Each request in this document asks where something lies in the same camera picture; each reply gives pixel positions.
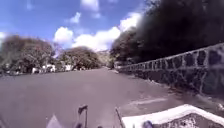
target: white object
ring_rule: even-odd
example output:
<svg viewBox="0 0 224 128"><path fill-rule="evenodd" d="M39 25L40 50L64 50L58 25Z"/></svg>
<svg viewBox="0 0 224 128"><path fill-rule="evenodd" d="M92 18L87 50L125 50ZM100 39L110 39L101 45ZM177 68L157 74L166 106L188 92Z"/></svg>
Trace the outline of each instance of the white object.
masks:
<svg viewBox="0 0 224 128"><path fill-rule="evenodd" d="M65 71L71 71L72 66L71 65L65 65Z"/></svg>
<svg viewBox="0 0 224 128"><path fill-rule="evenodd" d="M207 118L208 120L224 126L224 118L188 104L176 108L171 108L162 112L140 116L123 117L122 122L125 128L133 128L133 126L135 128L142 128L142 124L149 120L152 122L152 124L163 124L189 114L198 114L204 118Z"/></svg>
<svg viewBox="0 0 224 128"><path fill-rule="evenodd" d="M52 116L46 128L63 128L55 115Z"/></svg>

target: pole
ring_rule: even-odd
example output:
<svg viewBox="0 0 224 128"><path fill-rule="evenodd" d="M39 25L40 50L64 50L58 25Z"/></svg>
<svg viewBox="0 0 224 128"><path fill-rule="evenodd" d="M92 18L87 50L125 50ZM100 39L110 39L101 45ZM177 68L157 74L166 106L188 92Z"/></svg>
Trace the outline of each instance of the pole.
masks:
<svg viewBox="0 0 224 128"><path fill-rule="evenodd" d="M122 123L121 116L120 116L120 114L119 114L119 112L118 112L117 108L115 108L115 110L116 110L116 113L117 113L118 119L119 119L119 121L120 121L120 125L121 125L121 127L122 127L122 128L125 128L125 127L124 127L124 125L123 125L123 123Z"/></svg>
<svg viewBox="0 0 224 128"><path fill-rule="evenodd" d="M86 119L85 119L85 128L87 128L87 116L88 116L88 108L86 109Z"/></svg>

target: road marking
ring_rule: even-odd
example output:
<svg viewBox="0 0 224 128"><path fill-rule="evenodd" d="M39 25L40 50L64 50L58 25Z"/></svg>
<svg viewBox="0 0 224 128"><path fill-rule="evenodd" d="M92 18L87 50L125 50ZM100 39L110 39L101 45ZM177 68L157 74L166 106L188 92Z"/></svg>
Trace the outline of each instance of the road marking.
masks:
<svg viewBox="0 0 224 128"><path fill-rule="evenodd" d="M162 102L162 101L166 101L166 100L167 100L166 98L156 98L156 99L152 99L152 100L143 99L143 100L133 101L133 102L129 103L129 105L151 104L151 103Z"/></svg>

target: white cloud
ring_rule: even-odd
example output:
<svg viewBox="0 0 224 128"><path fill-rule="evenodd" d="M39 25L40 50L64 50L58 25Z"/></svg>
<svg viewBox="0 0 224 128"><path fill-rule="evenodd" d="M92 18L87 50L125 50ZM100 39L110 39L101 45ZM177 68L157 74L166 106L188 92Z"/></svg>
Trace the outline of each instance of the white cloud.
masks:
<svg viewBox="0 0 224 128"><path fill-rule="evenodd" d="M34 9L34 6L33 6L33 4L31 3L30 0L26 1L26 9L29 10L29 11Z"/></svg>
<svg viewBox="0 0 224 128"><path fill-rule="evenodd" d="M76 12L75 16L73 16L72 18L70 18L68 20L69 23L75 23L78 24L80 21L82 14L80 12Z"/></svg>
<svg viewBox="0 0 224 128"><path fill-rule="evenodd" d="M54 41L61 44L69 44L73 41L73 31L66 27L60 27L54 34Z"/></svg>
<svg viewBox="0 0 224 128"><path fill-rule="evenodd" d="M93 18L96 18L96 19L99 19L102 17L102 15L99 12L94 13L92 16L93 16Z"/></svg>
<svg viewBox="0 0 224 128"><path fill-rule="evenodd" d="M141 19L140 13L136 13L136 12L129 13L127 19L120 21L119 28L121 29L121 31L126 31L130 27L136 27L140 19Z"/></svg>
<svg viewBox="0 0 224 128"><path fill-rule="evenodd" d="M98 31L95 35L82 34L78 36L72 45L73 47L86 46L94 51L108 49L108 46L120 35L117 27L112 27L108 31Z"/></svg>
<svg viewBox="0 0 224 128"><path fill-rule="evenodd" d="M81 5L92 11L99 11L99 0L81 0Z"/></svg>
<svg viewBox="0 0 224 128"><path fill-rule="evenodd" d="M112 27L106 31L98 31L95 35L81 34L74 39L72 47L86 46L94 51L107 50L111 43L120 36L120 33L131 27L136 27L141 19L140 13L129 13L126 19L120 21L119 27Z"/></svg>

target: tree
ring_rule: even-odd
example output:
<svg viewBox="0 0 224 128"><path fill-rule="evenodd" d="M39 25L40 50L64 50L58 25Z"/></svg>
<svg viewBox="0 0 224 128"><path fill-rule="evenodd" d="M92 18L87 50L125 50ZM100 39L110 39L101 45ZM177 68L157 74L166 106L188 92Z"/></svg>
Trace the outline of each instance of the tree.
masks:
<svg viewBox="0 0 224 128"><path fill-rule="evenodd" d="M224 41L223 0L148 0L147 7L134 34L113 43L115 60L144 62Z"/></svg>
<svg viewBox="0 0 224 128"><path fill-rule="evenodd" d="M4 40L1 46L1 65L9 64L10 70L31 73L32 68L40 68L54 55L51 45L40 39L22 38L13 35Z"/></svg>
<svg viewBox="0 0 224 128"><path fill-rule="evenodd" d="M121 33L121 35L112 44L110 55L116 61L127 61L128 58L137 59L137 40L135 38L136 28Z"/></svg>
<svg viewBox="0 0 224 128"><path fill-rule="evenodd" d="M93 69L100 66L97 54L87 47L76 47L64 50L58 58L78 69L81 67Z"/></svg>

